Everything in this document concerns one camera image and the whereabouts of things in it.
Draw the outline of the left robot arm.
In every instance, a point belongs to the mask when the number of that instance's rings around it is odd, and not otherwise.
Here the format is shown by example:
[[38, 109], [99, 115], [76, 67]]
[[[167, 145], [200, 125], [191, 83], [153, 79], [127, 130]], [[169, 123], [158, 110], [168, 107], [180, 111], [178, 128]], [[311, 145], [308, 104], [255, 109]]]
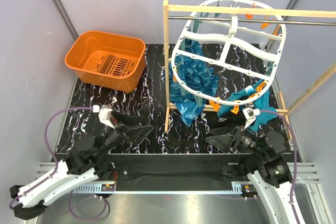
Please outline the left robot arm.
[[154, 126], [143, 123], [142, 116], [121, 114], [109, 106], [92, 111], [111, 131], [105, 136], [85, 133], [63, 159], [55, 162], [53, 169], [28, 185], [12, 186], [9, 207], [15, 217], [34, 219], [77, 187], [95, 180], [116, 178], [116, 168], [107, 160], [110, 150], [123, 142], [140, 145], [154, 130]]

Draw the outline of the orange plastic basket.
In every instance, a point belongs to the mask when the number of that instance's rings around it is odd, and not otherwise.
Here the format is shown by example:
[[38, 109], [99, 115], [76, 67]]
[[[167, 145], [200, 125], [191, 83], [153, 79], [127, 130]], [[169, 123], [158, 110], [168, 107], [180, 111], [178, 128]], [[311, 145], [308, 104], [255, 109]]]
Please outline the orange plastic basket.
[[130, 93], [145, 68], [143, 40], [91, 30], [81, 34], [65, 64], [85, 83]]

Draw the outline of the white round clip hanger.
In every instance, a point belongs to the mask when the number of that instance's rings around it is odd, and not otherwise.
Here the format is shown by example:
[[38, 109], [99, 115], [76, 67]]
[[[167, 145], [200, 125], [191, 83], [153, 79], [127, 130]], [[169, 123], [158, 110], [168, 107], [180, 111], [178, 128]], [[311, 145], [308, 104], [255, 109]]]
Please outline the white round clip hanger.
[[[246, 28], [249, 28], [249, 29], [252, 29], [252, 30], [257, 30], [257, 31], [263, 31], [263, 32], [265, 32], [265, 33], [269, 33], [269, 34], [274, 34], [274, 35], [281, 35], [281, 33], [282, 33], [282, 31], [281, 31], [281, 29], [279, 28], [279, 26], [277, 25], [277, 24], [275, 24], [275, 23], [262, 23], [262, 20], [263, 19], [265, 19], [265, 20], [274, 20], [275, 19], [275, 17], [274, 16], [264, 16], [264, 15], [238, 15], [238, 18], [239, 19], [241, 19], [241, 22], [239, 23], [239, 26], [240, 27], [246, 27]], [[191, 23], [190, 23], [190, 25], [193, 23], [193, 22], [201, 22], [201, 21], [196, 21], [196, 20], [193, 20], [193, 21], [191, 21]], [[189, 31], [191, 31], [191, 32], [194, 32], [194, 33], [197, 33], [197, 34], [201, 34], [201, 33], [199, 33], [199, 32], [197, 32], [197, 31], [194, 31], [193, 30], [193, 28], [192, 27], [189, 27]], [[237, 33], [236, 33], [236, 37], [237, 38], [239, 38], [239, 39], [242, 39], [242, 38], [240, 38], [239, 37], [239, 35], [241, 34], [241, 33], [246, 33], [246, 32], [244, 32], [243, 30], [238, 30], [237, 31]], [[190, 41], [194, 41], [194, 42], [219, 42], [219, 41], [198, 41], [198, 40], [191, 40], [191, 39], [188, 39], [188, 38], [185, 38], [184, 40], [183, 40], [183, 42], [185, 42], [185, 41], [187, 41], [187, 40], [190, 40]], [[185, 49], [183, 49], [182, 48], [182, 43], [181, 43], [181, 45], [180, 45], [180, 47], [179, 47], [179, 49], [181, 50], [181, 51], [186, 51]], [[270, 63], [271, 64], [271, 71], [272, 71], [272, 65], [273, 65], [273, 63], [272, 62], [268, 62], [268, 61], [265, 61], [265, 62], [267, 62], [267, 63]], [[262, 86], [262, 88], [266, 85], [265, 84], [265, 81], [264, 80], [261, 80], [261, 79], [259, 79], [260, 81], [262, 81], [263, 82], [263, 84], [261, 85]]]

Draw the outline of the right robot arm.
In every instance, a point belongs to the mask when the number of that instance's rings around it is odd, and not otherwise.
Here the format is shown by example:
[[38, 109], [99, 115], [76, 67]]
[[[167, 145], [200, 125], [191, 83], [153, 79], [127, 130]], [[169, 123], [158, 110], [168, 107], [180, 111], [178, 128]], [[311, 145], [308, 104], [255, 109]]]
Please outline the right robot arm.
[[224, 169], [223, 176], [249, 180], [252, 188], [243, 189], [243, 197], [260, 198], [270, 223], [304, 223], [294, 193], [296, 169], [283, 159], [286, 140], [271, 131], [257, 137], [242, 126], [212, 129], [205, 140], [223, 153], [243, 153], [236, 165]]

